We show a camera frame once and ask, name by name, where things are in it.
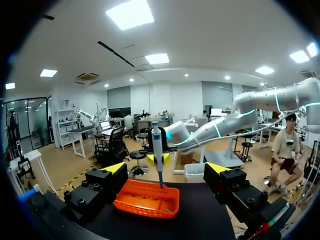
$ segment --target sneaker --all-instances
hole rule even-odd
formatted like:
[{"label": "sneaker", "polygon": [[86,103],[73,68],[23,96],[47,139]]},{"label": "sneaker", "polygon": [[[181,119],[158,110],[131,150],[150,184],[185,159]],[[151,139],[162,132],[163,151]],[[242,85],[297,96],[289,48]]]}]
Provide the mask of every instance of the sneaker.
[{"label": "sneaker", "polygon": [[275,192],[279,187],[279,184],[275,184],[275,186],[270,186],[268,189],[268,195],[271,195],[273,192]]},{"label": "sneaker", "polygon": [[286,188],[286,185],[281,184],[278,188],[277,191],[280,192],[280,194],[284,197],[286,197],[288,195],[288,190]]}]

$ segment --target white robotic arm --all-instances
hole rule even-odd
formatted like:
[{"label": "white robotic arm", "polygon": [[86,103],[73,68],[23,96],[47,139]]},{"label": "white robotic arm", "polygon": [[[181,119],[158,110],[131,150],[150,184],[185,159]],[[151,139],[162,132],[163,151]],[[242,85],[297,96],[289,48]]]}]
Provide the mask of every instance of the white robotic arm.
[{"label": "white robotic arm", "polygon": [[89,119],[89,122],[94,125],[95,124],[95,117],[90,115],[89,113],[82,111],[81,109],[78,109],[76,111],[76,120],[77,123],[79,124],[81,122],[81,115],[85,116],[86,118]]},{"label": "white robotic arm", "polygon": [[308,129],[320,134],[320,81],[316,78],[311,77],[289,86],[244,92],[235,98],[234,103],[238,113],[208,122],[191,134],[181,121],[166,127],[168,140],[180,152],[186,153],[211,139],[219,139],[236,130],[251,127],[258,119],[256,109],[281,112],[302,106],[306,107]]}]

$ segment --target yellow black caution tape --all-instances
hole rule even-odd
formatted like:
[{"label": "yellow black caution tape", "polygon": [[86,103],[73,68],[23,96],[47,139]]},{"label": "yellow black caution tape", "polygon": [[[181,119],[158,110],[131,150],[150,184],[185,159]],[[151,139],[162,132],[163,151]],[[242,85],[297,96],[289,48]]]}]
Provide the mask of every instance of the yellow black caution tape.
[{"label": "yellow black caution tape", "polygon": [[77,178],[79,178],[81,175],[85,174],[86,172],[90,171],[91,169],[93,169],[95,166],[92,165],[90,166],[88,169],[84,170],[83,172],[81,172],[79,175],[75,176],[74,178],[72,178],[70,181],[68,181],[68,183],[64,184],[62,187],[60,187],[57,192],[61,191],[62,189],[64,189],[65,187],[71,187],[72,189],[75,189],[75,187],[71,184],[74,180],[76,180]]}]

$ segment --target laptop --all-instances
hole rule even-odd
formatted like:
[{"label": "laptop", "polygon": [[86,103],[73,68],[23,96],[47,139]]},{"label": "laptop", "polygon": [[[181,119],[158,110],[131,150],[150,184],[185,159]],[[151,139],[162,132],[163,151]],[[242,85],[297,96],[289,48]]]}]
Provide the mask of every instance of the laptop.
[{"label": "laptop", "polygon": [[110,121],[101,121],[99,122],[101,133],[104,135],[111,135],[111,132],[113,131],[113,128],[110,124]]}]

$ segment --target shorts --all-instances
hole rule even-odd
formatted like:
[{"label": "shorts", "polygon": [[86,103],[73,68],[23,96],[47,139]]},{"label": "shorts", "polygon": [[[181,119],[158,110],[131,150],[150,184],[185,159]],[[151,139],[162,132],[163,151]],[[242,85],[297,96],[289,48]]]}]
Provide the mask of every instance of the shorts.
[{"label": "shorts", "polygon": [[[273,166],[277,161],[272,158],[271,159],[271,166]],[[288,172],[288,174],[292,175],[294,174],[294,169],[297,167],[297,163],[293,158],[286,158],[284,162],[282,163],[280,170],[284,169]]]}]

